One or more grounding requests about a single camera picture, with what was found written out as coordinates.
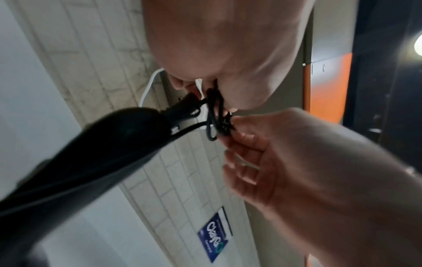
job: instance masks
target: brick wall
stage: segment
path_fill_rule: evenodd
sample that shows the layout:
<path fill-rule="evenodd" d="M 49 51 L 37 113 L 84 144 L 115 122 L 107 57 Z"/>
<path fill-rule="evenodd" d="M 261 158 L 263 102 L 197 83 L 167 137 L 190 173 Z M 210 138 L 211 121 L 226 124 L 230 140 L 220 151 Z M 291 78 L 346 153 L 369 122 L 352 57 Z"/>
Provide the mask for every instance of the brick wall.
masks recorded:
<path fill-rule="evenodd" d="M 17 20 L 81 126 L 136 106 L 158 66 L 149 53 L 141 2 L 13 0 Z M 166 108 L 157 80 L 146 106 Z M 224 186 L 224 148 L 204 131 L 162 149 L 121 188 L 177 267 L 208 266 L 198 230 L 224 206 L 233 230 L 213 265 L 258 267 L 244 202 Z"/>

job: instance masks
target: person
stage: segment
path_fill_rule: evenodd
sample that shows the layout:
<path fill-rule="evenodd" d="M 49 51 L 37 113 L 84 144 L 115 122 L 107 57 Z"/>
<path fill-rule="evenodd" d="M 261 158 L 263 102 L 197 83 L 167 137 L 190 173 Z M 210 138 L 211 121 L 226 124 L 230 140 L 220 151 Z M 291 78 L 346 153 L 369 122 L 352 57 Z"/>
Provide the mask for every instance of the person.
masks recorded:
<path fill-rule="evenodd" d="M 232 123 L 219 137 L 226 185 L 300 251 L 324 267 L 422 264 L 422 180 L 411 168 L 299 109 Z"/>
<path fill-rule="evenodd" d="M 218 81 L 230 111 L 289 71 L 314 0 L 143 0 L 146 36 L 176 89 Z M 420 175 L 364 137 L 290 109 L 233 117 L 225 183 L 325 267 L 419 266 Z M 238 161 L 236 155 L 243 158 Z"/>

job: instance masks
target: sign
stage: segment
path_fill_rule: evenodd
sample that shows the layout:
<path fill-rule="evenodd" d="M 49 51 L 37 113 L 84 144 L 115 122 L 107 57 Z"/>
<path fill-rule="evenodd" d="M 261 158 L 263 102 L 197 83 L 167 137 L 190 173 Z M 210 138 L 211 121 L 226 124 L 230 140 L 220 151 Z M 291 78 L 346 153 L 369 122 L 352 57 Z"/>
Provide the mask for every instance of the sign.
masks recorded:
<path fill-rule="evenodd" d="M 224 207 L 199 231 L 198 236 L 213 263 L 233 237 Z"/>

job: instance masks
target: round light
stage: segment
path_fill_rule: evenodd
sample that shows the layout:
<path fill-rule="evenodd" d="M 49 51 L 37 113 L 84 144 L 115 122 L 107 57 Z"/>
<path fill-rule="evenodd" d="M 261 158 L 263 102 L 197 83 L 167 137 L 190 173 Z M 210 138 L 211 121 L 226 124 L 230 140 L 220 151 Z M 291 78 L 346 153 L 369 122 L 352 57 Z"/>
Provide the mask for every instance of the round light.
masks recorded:
<path fill-rule="evenodd" d="M 415 51 L 419 56 L 422 56 L 422 35 L 415 42 Z"/>

